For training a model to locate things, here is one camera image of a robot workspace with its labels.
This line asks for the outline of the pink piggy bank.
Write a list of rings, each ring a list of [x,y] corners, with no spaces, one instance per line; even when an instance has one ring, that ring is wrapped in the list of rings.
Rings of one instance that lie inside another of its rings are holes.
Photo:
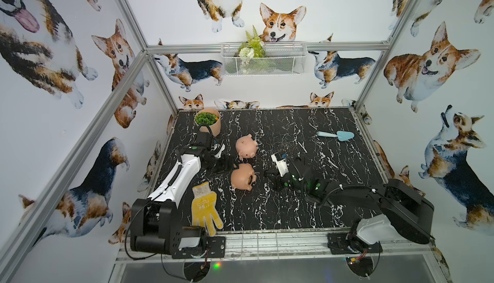
[[[253,189],[252,185],[256,181],[257,176],[249,163],[239,164],[238,168],[233,170],[230,177],[231,186],[238,190],[251,191]]]
[[[251,134],[239,138],[235,143],[239,159],[252,159],[256,156],[258,143],[253,139]]]

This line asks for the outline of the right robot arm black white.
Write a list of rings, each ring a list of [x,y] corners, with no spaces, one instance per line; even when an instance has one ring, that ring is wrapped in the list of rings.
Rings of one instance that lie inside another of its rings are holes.
[[[381,185],[344,185],[317,178],[302,158],[276,153],[271,159],[274,167],[264,171],[264,176],[273,181],[275,189],[298,192],[316,208],[353,206],[376,213],[368,219],[353,219],[347,233],[329,238],[330,248],[358,253],[382,241],[428,244],[433,239],[433,204],[397,179]]]

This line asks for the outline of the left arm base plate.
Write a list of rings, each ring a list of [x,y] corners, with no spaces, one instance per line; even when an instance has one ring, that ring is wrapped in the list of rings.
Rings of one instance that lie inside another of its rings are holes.
[[[186,237],[180,241],[173,259],[223,258],[225,256],[225,237]]]

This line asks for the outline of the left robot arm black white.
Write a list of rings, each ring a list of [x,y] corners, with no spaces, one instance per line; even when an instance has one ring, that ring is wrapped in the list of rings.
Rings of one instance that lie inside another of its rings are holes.
[[[176,153],[177,161],[162,184],[131,208],[131,221],[125,251],[145,252],[149,257],[169,255],[174,259],[223,258],[226,239],[216,234],[223,222],[216,210],[217,194],[206,181],[192,188],[192,224],[182,224],[181,199],[201,171],[218,174],[231,164],[221,155],[225,146],[218,143],[209,127],[202,126],[194,139]]]

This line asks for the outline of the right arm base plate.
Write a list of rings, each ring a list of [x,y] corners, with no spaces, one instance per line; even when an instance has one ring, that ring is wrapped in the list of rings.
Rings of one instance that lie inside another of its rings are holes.
[[[327,234],[328,244],[332,254],[363,254],[363,253],[382,253],[380,243],[367,244],[357,238],[356,235],[349,233],[330,233]]]

